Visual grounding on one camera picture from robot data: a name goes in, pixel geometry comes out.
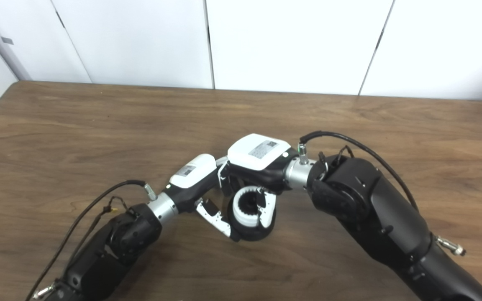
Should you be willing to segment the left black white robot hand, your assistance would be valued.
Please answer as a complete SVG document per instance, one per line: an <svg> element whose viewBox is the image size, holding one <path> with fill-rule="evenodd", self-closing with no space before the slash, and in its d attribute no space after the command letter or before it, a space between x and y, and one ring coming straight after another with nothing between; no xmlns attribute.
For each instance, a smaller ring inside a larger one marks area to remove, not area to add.
<svg viewBox="0 0 482 301"><path fill-rule="evenodd" d="M173 214L197 212L222 234L239 242L240 234L220 209L210 200L203 200L203 196L214 187L222 189L226 186L224 169L228 165L227 157L216 159L210 154L200 154L171 176L157 200L164 200Z"/></svg>

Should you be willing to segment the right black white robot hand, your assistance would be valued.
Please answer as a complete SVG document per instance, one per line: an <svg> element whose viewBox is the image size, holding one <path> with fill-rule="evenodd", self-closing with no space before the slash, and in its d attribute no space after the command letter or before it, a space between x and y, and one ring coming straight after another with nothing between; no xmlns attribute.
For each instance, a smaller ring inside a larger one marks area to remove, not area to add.
<svg viewBox="0 0 482 301"><path fill-rule="evenodd" d="M232 213L237 225L267 231L274 224L276 197L292 190L286 169L298 152L289 143L255 133L236 141L229 149L229 175L245 185L236 190Z"/></svg>

